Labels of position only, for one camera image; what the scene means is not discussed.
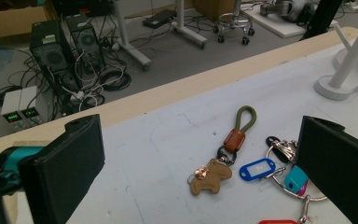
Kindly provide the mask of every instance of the key ring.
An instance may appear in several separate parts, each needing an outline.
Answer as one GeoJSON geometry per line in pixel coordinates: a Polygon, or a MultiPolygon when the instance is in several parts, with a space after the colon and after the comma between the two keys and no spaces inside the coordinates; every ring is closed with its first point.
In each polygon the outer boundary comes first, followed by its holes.
{"type": "MultiPolygon", "coordinates": [[[[271,147],[268,148],[267,153],[266,153],[266,158],[267,159],[269,159],[269,153],[272,151],[273,148],[274,148],[274,146],[271,146],[271,147]]],[[[290,190],[288,190],[284,185],[282,185],[278,181],[278,179],[275,177],[275,173],[273,175],[271,175],[270,177],[272,177],[272,179],[275,181],[275,183],[277,183],[278,186],[281,187],[281,189],[283,189],[284,192],[288,193],[289,195],[291,195],[291,196],[293,196],[295,198],[301,199],[303,201],[307,200],[307,201],[310,201],[310,202],[320,202],[320,201],[323,201],[323,200],[327,199],[326,196],[319,197],[319,198],[311,198],[311,197],[308,198],[309,195],[307,195],[307,196],[297,195],[297,194],[291,192],[290,190]]]]}
{"type": "Polygon", "coordinates": [[[216,159],[218,161],[225,163],[227,166],[231,166],[232,164],[234,164],[235,160],[237,159],[237,151],[232,153],[232,159],[230,160],[228,155],[222,151],[224,148],[225,146],[221,146],[220,148],[217,149],[216,159]]]}

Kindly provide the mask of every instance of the table surface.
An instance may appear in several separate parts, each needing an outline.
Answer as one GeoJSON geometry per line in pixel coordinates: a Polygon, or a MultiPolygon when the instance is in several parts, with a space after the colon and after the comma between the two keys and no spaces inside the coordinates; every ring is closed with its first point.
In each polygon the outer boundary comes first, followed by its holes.
{"type": "MultiPolygon", "coordinates": [[[[358,30],[353,28],[344,28],[343,32],[348,39],[354,39],[358,36],[358,30]]],[[[277,65],[291,62],[323,49],[328,49],[340,43],[337,34],[330,32],[284,48],[275,49],[252,58],[218,67],[193,77],[184,78],[66,118],[54,120],[30,130],[2,137],[0,138],[0,152],[11,147],[15,142],[51,141],[63,133],[63,125],[66,122],[90,114],[100,114],[103,128],[108,128],[164,106],[173,105],[190,97],[197,96],[206,91],[235,83],[251,75],[267,71],[277,65]]],[[[15,197],[8,200],[7,206],[12,218],[15,218],[17,206],[16,200],[13,199],[15,197]]]]}

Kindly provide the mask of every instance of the white lamp base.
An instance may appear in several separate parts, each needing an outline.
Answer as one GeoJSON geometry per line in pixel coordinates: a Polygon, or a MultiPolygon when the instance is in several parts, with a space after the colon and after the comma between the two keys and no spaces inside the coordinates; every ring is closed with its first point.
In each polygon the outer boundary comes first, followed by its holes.
{"type": "Polygon", "coordinates": [[[320,77],[313,88],[325,98],[336,101],[346,100],[352,93],[358,92],[358,64],[354,66],[351,75],[339,89],[329,84],[332,77],[333,75],[320,77]]]}

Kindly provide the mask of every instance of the rolling stool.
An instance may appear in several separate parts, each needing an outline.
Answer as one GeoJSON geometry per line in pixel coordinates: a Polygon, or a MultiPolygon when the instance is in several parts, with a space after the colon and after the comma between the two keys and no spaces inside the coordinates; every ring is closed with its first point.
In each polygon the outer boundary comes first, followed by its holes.
{"type": "Polygon", "coordinates": [[[230,29],[241,28],[243,30],[243,45],[249,44],[250,40],[248,35],[255,34],[255,29],[253,28],[251,20],[243,12],[241,12],[241,0],[235,0],[233,13],[225,13],[219,16],[216,25],[213,27],[213,32],[215,34],[219,34],[217,42],[225,42],[225,37],[222,33],[226,27],[229,27],[230,29]]]}

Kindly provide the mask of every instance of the gray floor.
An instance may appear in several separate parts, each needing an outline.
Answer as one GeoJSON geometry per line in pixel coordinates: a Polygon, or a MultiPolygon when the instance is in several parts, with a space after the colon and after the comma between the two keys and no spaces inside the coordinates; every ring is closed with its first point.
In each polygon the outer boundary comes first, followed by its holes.
{"type": "MultiPolygon", "coordinates": [[[[186,15],[199,16],[195,10],[187,10],[186,15]]],[[[142,20],[143,18],[133,19],[128,23],[127,28],[130,39],[138,38],[140,35],[150,36],[152,30],[143,27],[142,20]]],[[[337,21],[341,27],[351,26],[358,28],[358,13],[346,13],[342,18],[337,19],[337,21]]],[[[212,32],[210,26],[202,25],[201,27],[209,31],[199,31],[197,28],[191,29],[200,32],[201,35],[208,38],[209,42],[204,49],[183,38],[172,29],[165,35],[153,37],[147,44],[143,45],[140,51],[153,62],[148,71],[144,71],[142,66],[128,53],[121,51],[119,54],[120,59],[127,63],[127,72],[132,78],[132,83],[127,89],[122,91],[106,91],[103,94],[106,101],[111,102],[221,65],[280,48],[297,42],[301,37],[299,35],[280,38],[259,24],[254,23],[255,35],[250,36],[251,42],[249,45],[244,46],[241,43],[241,30],[239,29],[228,30],[225,33],[225,43],[220,44],[217,43],[217,36],[212,32]]],[[[153,34],[163,32],[164,28],[167,28],[167,26],[159,28],[153,34]]],[[[135,47],[141,44],[142,42],[133,43],[135,47]]],[[[0,52],[0,89],[10,85],[10,83],[20,84],[22,74],[20,71],[24,71],[26,68],[22,63],[28,57],[25,53],[16,50],[0,52]]],[[[0,137],[11,133],[13,131],[0,116],[0,137]]]]}

